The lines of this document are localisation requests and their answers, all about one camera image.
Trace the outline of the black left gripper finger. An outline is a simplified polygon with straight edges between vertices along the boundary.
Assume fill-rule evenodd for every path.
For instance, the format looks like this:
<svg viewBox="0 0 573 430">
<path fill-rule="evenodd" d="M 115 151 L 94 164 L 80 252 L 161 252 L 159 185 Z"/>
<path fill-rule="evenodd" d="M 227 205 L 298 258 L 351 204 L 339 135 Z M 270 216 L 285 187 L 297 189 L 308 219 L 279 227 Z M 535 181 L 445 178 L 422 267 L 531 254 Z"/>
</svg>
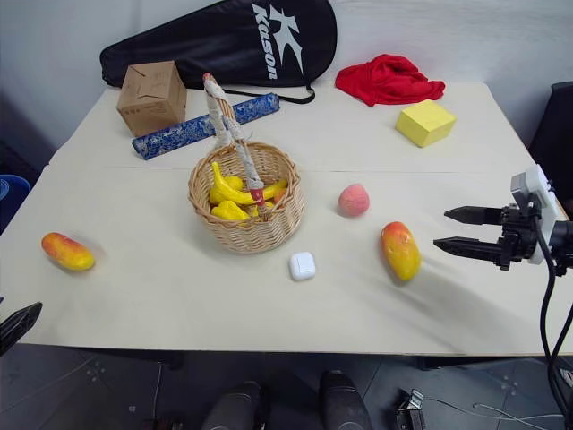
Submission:
<svg viewBox="0 0 573 430">
<path fill-rule="evenodd" d="M 34 326 L 42 307 L 41 302 L 34 303 L 14 312 L 1 322 L 1 355 L 8 352 Z"/>
</svg>

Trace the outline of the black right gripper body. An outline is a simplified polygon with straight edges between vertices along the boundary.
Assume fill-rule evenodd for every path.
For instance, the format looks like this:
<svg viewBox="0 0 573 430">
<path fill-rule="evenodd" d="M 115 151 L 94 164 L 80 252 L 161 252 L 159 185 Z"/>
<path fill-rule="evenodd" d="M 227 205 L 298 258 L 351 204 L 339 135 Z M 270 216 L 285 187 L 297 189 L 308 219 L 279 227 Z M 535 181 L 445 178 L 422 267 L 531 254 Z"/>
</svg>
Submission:
<svg viewBox="0 0 573 430">
<path fill-rule="evenodd" d="M 541 219 L 541 209 L 534 202 L 528 202 L 524 209 L 510 204 L 501 209 L 501 237 L 497 244 L 501 247 L 495 264 L 507 271 L 512 262 L 530 259 L 538 245 L 537 224 Z"/>
</svg>

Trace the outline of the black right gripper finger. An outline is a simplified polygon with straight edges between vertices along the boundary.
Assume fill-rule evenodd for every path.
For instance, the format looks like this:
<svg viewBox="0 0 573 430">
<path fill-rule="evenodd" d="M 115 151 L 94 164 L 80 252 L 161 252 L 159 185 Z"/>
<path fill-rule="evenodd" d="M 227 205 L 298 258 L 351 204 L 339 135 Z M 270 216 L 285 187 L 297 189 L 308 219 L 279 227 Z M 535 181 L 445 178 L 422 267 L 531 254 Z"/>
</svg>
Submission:
<svg viewBox="0 0 573 430">
<path fill-rule="evenodd" d="M 503 210 L 480 206 L 462 206 L 444 212 L 444 216 L 468 225 L 500 226 Z"/>
<path fill-rule="evenodd" d="M 498 264 L 502 254 L 502 248 L 498 244 L 461 236 L 435 239 L 433 244 L 451 255 L 495 264 Z"/>
</svg>

